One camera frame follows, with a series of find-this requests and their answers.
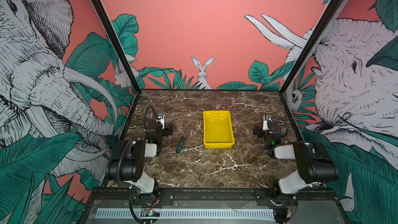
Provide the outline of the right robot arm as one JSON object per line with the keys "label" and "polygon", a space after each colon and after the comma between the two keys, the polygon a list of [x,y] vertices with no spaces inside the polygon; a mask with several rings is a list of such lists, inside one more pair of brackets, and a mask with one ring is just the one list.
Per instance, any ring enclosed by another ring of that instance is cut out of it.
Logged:
{"label": "right robot arm", "polygon": [[305,143],[301,141],[283,142],[289,133],[286,132],[268,116],[261,126],[254,126],[256,137],[264,139],[265,153],[271,158],[294,160],[296,170],[288,176],[273,183],[267,193],[275,206],[284,206],[292,203],[292,198],[299,191],[336,181],[340,172],[324,145],[320,142]]}

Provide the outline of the green black handled screwdriver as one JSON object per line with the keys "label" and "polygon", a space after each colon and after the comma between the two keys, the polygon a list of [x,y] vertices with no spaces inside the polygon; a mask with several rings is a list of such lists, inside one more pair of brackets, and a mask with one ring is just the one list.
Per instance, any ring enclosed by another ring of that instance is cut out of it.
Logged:
{"label": "green black handled screwdriver", "polygon": [[186,132],[185,132],[185,134],[181,137],[181,139],[180,139],[180,141],[179,141],[179,143],[178,143],[178,145],[177,145],[177,148],[176,148],[176,153],[177,153],[177,154],[179,154],[179,153],[182,152],[184,143],[185,143],[185,141],[186,141],[186,139],[187,139],[187,134],[188,134],[188,132],[189,132],[190,129],[191,129],[191,126],[189,125],[188,128],[187,128],[187,130],[186,130]]}

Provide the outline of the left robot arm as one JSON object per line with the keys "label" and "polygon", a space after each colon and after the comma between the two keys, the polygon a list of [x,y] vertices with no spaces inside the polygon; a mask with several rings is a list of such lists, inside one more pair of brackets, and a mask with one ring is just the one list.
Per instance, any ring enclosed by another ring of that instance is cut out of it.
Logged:
{"label": "left robot arm", "polygon": [[135,190],[148,204],[161,200],[159,184],[144,171],[145,158],[158,157],[162,151],[164,137],[173,134],[173,126],[151,121],[147,124],[143,140],[119,141],[113,149],[106,166],[105,177]]}

